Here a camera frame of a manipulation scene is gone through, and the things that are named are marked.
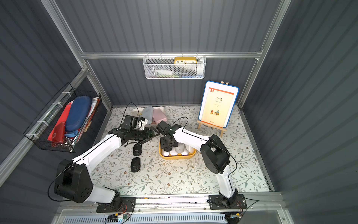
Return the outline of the yellow plastic storage box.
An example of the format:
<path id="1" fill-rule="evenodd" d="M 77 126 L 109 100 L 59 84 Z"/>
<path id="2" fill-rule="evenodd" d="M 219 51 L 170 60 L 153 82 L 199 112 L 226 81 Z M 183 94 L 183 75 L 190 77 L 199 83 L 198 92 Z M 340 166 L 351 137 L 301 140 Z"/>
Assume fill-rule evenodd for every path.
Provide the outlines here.
<path id="1" fill-rule="evenodd" d="M 169 156 L 163 156 L 163 152 L 164 152 L 164 150 L 161 149 L 160 144 L 159 144 L 159 154 L 160 154 L 160 156 L 162 156 L 165 160 L 190 159 L 190 158 L 192 158 L 192 157 L 196 154 L 197 150 L 195 149 L 195 152 L 194 152 L 193 154 L 189 154 L 189 155 L 186 155 L 186 156 L 182 156 L 181 153 L 178 153 L 177 156 L 170 156 L 170 155 L 169 155 Z"/>

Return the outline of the grey white mouse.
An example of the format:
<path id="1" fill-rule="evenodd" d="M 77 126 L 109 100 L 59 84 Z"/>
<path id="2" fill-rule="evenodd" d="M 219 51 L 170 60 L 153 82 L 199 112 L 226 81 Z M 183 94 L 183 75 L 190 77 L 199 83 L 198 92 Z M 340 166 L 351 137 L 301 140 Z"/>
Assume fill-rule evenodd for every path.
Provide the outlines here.
<path id="1" fill-rule="evenodd" d="M 185 150 L 185 145 L 183 143 L 180 143 L 177 147 L 177 152 L 182 153 Z"/>

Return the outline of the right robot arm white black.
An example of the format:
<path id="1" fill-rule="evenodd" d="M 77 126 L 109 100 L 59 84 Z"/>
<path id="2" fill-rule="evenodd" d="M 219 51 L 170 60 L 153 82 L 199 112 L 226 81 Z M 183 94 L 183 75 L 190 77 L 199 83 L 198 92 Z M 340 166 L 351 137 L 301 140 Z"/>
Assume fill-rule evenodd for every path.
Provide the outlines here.
<path id="1" fill-rule="evenodd" d="M 182 143 L 199 151 L 207 169 L 216 175 L 219 193 L 227 199 L 234 195 L 235 188 L 229 177 L 230 153 L 219 136 L 196 134 L 180 125 L 171 126 L 165 122 L 157 125 L 156 129 L 164 136 L 166 147 L 174 148 Z"/>

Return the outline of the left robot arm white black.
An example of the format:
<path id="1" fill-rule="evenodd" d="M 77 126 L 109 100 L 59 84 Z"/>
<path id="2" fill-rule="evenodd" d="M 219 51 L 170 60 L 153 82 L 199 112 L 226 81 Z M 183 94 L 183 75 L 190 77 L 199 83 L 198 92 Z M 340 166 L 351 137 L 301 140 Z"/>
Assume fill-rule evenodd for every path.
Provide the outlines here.
<path id="1" fill-rule="evenodd" d="M 114 128 L 92 148 L 72 160 L 63 160 L 57 167 L 53 191 L 67 201 L 110 204 L 119 194 L 109 188 L 96 186 L 90 177 L 92 171 L 113 151 L 128 141 L 146 143 L 160 135 L 153 127 L 143 131 Z"/>

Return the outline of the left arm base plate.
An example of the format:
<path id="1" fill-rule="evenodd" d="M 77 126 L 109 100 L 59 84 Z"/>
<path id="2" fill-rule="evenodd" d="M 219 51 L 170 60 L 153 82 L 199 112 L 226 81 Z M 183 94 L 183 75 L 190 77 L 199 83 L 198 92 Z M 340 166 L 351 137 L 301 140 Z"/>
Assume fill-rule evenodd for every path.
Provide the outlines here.
<path id="1" fill-rule="evenodd" d="M 98 203 L 96 213 L 131 213 L 134 211 L 136 199 L 136 197 L 121 197 L 115 198 L 108 204 Z"/>

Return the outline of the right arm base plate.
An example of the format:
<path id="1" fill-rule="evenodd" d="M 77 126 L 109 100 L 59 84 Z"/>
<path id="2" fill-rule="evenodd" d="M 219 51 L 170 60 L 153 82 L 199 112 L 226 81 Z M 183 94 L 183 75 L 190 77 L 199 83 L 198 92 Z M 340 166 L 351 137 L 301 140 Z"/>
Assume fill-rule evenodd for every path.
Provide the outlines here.
<path id="1" fill-rule="evenodd" d="M 233 195 L 229 199 L 222 195 L 209 195 L 207 203 L 211 210 L 244 210 L 248 207 L 243 194 Z"/>

